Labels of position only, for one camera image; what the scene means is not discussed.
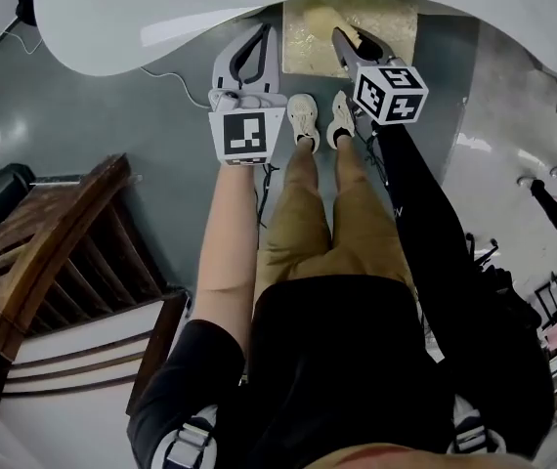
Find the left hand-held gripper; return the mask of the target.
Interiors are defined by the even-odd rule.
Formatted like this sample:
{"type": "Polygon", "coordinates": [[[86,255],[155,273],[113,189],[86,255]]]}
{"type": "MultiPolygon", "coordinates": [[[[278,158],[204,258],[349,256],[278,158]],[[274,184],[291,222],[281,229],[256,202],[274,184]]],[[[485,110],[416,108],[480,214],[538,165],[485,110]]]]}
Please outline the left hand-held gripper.
{"type": "Polygon", "coordinates": [[[217,159],[229,166],[269,163],[286,113],[276,30],[261,23],[236,37],[216,58],[212,85],[208,118],[217,159]]]}

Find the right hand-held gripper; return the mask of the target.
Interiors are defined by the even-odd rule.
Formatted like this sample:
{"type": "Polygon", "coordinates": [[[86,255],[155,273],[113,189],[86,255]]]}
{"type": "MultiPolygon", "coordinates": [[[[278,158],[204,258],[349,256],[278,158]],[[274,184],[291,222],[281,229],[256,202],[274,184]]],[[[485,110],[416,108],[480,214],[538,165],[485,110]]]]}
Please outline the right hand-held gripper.
{"type": "Polygon", "coordinates": [[[377,36],[359,27],[355,31],[358,45],[340,27],[331,34],[337,60],[354,82],[353,102],[381,126],[416,122],[429,94],[417,68],[396,58],[377,36]]]}

